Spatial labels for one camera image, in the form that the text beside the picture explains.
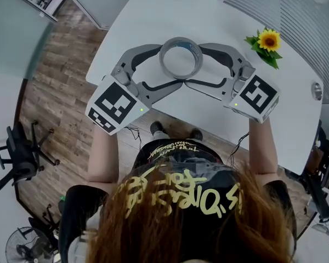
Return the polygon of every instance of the office chair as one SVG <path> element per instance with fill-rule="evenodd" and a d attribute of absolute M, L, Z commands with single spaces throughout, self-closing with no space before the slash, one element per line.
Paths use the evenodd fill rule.
<path fill-rule="evenodd" d="M 316 140 L 320 141 L 320 146 L 316 147 Z M 311 194 L 319 213 L 319 222 L 329 222 L 329 205 L 326 200 L 327 194 L 322 190 L 323 187 L 329 187 L 329 140 L 326 139 L 326 134 L 321 127 L 319 121 L 318 130 L 314 140 L 314 146 L 310 156 L 314 154 L 314 150 L 318 148 L 323 152 L 319 165 L 316 171 L 311 171 L 307 167 L 304 168 L 301 175 L 297 175 L 289 170 L 285 170 L 286 176 L 301 183 L 308 194 Z"/>
<path fill-rule="evenodd" d="M 13 130 L 11 130 L 10 127 L 7 127 L 8 138 L 6 140 L 6 145 L 0 147 L 0 151 L 7 149 L 10 159 L 3 159 L 0 155 L 0 165 L 2 169 L 5 169 L 5 164 L 12 164 L 12 170 L 10 170 L 10 172 L 0 180 L 0 190 L 11 179 L 13 180 L 13 186 L 19 180 L 31 180 L 38 171 L 43 171 L 44 166 L 40 165 L 39 157 L 44 158 L 53 166 L 60 164 L 59 160 L 55 160 L 55 162 L 53 162 L 41 151 L 42 144 L 46 141 L 50 134 L 54 133 L 54 130 L 51 129 L 39 142 L 37 142 L 34 130 L 34 126 L 36 124 L 38 124 L 37 120 L 31 124 L 32 141 L 27 139 L 23 126 L 20 122 L 14 126 Z"/>

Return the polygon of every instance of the duct tape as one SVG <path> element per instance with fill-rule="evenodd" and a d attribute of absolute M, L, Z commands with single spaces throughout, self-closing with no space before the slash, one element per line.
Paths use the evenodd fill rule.
<path fill-rule="evenodd" d="M 182 47 L 192 53 L 195 59 L 195 66 L 191 73 L 187 75 L 179 75 L 170 71 L 168 67 L 164 64 L 163 59 L 165 57 L 166 52 L 168 52 L 170 49 L 174 47 Z M 169 78 L 174 78 L 178 80 L 189 79 L 199 72 L 199 70 L 202 67 L 202 63 L 203 63 L 203 55 L 200 47 L 194 41 L 185 37 L 175 37 L 168 40 L 165 44 L 163 44 L 160 50 L 160 65 L 165 75 L 168 76 Z"/>

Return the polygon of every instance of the black shoe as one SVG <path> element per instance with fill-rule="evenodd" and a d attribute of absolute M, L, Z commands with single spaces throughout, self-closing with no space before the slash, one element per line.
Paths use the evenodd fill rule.
<path fill-rule="evenodd" d="M 202 132 L 199 129 L 193 129 L 190 133 L 189 138 L 197 139 L 197 140 L 202 141 L 203 135 L 202 135 Z"/>
<path fill-rule="evenodd" d="M 151 131 L 152 135 L 154 135 L 154 133 L 157 131 L 163 132 L 165 134 L 167 133 L 166 130 L 164 129 L 163 125 L 159 121 L 155 121 L 151 124 L 150 131 Z"/>

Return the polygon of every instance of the yellow flower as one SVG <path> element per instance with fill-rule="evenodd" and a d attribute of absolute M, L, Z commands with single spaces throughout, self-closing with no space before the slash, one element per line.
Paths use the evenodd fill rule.
<path fill-rule="evenodd" d="M 280 48 L 280 33 L 270 30 L 264 30 L 259 36 L 257 43 L 262 49 L 270 51 L 276 51 Z"/>

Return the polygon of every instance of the hair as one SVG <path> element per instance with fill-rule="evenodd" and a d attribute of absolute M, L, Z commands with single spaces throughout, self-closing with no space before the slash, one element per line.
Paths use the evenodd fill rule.
<path fill-rule="evenodd" d="M 285 213 L 280 201 L 271 197 L 264 186 L 256 181 L 248 166 L 245 165 L 243 170 L 236 172 L 242 202 L 223 221 L 211 261 L 291 262 L 291 213 Z M 134 193 L 134 188 L 129 186 L 134 184 L 134 178 L 125 178 L 108 198 L 101 214 L 99 230 L 90 240 L 88 263 L 183 261 L 181 230 L 185 210 L 178 207 L 179 202 L 173 203 L 170 194 L 162 195 L 161 199 L 172 206 L 171 214 L 168 215 L 168 206 L 163 205 L 164 202 L 154 203 L 153 195 L 158 193 L 158 186 L 154 182 L 163 179 L 163 173 L 158 168 L 146 179 L 147 185 L 143 186 L 141 197 L 138 195 L 133 200 L 136 205 L 127 217 L 127 202 L 131 202 L 127 196 Z M 164 185 L 161 189 L 163 188 L 170 190 L 173 186 Z M 220 239 L 226 233 L 232 235 L 229 235 L 229 240 L 224 242 L 222 248 Z"/>

